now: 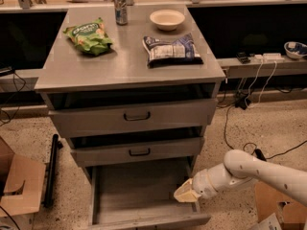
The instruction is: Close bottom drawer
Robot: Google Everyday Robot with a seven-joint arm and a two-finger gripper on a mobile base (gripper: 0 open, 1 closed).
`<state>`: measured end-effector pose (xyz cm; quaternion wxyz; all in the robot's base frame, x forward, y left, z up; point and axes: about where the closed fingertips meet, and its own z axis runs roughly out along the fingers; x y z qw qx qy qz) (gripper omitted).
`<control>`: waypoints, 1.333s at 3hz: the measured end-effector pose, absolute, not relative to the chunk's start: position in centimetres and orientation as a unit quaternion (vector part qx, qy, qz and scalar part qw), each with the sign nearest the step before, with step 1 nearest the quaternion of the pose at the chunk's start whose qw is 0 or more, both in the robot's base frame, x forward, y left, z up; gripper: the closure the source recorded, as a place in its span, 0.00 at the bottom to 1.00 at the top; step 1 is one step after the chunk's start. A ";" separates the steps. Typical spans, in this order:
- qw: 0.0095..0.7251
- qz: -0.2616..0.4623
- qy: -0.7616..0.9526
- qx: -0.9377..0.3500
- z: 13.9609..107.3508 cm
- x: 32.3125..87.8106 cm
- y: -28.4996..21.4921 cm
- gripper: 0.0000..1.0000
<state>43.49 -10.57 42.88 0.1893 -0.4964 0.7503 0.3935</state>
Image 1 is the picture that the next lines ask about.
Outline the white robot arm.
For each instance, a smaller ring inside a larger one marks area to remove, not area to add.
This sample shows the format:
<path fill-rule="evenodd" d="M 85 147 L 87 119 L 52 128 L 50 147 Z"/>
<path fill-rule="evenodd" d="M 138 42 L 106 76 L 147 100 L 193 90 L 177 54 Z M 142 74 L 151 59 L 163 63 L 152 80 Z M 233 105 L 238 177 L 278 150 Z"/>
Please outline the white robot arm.
<path fill-rule="evenodd" d="M 197 172 L 174 192 L 178 202 L 197 202 L 224 189 L 244 187 L 260 180 L 286 196 L 307 206 L 307 172 L 273 164 L 234 149 L 221 164 Z"/>

